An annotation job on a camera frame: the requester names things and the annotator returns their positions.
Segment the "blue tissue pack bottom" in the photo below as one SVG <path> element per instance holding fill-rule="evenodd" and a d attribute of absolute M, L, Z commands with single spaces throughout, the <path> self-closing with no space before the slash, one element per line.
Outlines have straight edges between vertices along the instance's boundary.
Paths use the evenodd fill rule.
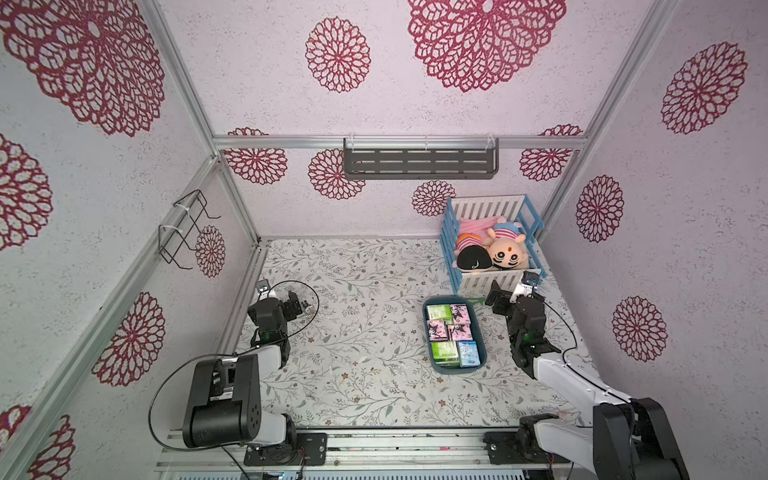
<path fill-rule="evenodd" d="M 458 341 L 459 365 L 461 368 L 473 368 L 481 365 L 479 349 L 474 341 Z"/>

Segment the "green tissue pack top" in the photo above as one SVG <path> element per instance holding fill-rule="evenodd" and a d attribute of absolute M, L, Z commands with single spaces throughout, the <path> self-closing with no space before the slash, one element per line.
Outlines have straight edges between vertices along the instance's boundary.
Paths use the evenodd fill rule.
<path fill-rule="evenodd" d="M 428 321 L 452 321 L 453 313 L 449 304 L 431 304 L 426 306 Z"/>

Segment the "green tissue pack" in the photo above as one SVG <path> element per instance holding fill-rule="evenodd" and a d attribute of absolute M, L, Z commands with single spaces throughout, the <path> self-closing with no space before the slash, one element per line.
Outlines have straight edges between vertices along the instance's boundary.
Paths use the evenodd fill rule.
<path fill-rule="evenodd" d="M 441 368 L 459 368 L 460 361 L 458 359 L 451 359 L 447 362 L 435 362 L 435 365 Z"/>
<path fill-rule="evenodd" d="M 457 343 L 455 341 L 431 342 L 430 348 L 434 362 L 447 362 L 451 359 L 459 360 Z"/>
<path fill-rule="evenodd" d="M 431 304 L 426 306 L 428 321 L 452 321 L 453 313 L 449 304 Z"/>

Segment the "pink kuromi pack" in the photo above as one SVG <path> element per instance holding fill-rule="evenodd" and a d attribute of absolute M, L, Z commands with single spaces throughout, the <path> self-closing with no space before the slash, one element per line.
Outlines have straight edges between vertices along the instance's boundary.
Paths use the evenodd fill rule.
<path fill-rule="evenodd" d="M 471 315 L 469 313 L 468 305 L 450 304 L 449 307 L 453 324 L 469 325 L 471 323 Z"/>
<path fill-rule="evenodd" d="M 429 320 L 427 334 L 430 342 L 446 342 L 450 340 L 448 327 L 442 320 Z"/>

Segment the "pink tissue pack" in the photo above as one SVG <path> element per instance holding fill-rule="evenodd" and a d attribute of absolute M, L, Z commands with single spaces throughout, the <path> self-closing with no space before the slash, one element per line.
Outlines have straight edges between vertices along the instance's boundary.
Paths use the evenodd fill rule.
<path fill-rule="evenodd" d="M 451 324 L 448 325 L 449 337 L 452 341 L 473 341 L 472 328 L 470 325 Z"/>

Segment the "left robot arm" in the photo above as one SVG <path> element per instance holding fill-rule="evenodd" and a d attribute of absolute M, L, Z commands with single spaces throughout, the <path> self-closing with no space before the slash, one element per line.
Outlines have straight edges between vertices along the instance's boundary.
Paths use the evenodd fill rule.
<path fill-rule="evenodd" d="M 271 296 L 258 300 L 247 313 L 256 327 L 252 350 L 195 366 L 182 424 L 189 449 L 233 443 L 278 449 L 298 445 L 291 417 L 265 410 L 261 381 L 287 365 L 288 323 L 303 313 L 303 307 L 290 291 L 285 300 Z"/>

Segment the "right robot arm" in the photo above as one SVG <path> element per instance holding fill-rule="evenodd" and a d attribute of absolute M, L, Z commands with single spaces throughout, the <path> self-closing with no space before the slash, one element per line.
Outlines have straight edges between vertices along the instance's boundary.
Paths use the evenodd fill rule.
<path fill-rule="evenodd" d="M 492 283 L 485 303 L 506 320 L 515 365 L 560 393 L 580 415 L 578 424 L 556 414 L 525 416 L 513 434 L 486 434 L 492 463 L 564 460 L 600 479 L 688 478 L 663 407 L 618 392 L 570 364 L 545 335 L 548 305 L 541 295 L 516 295 Z"/>

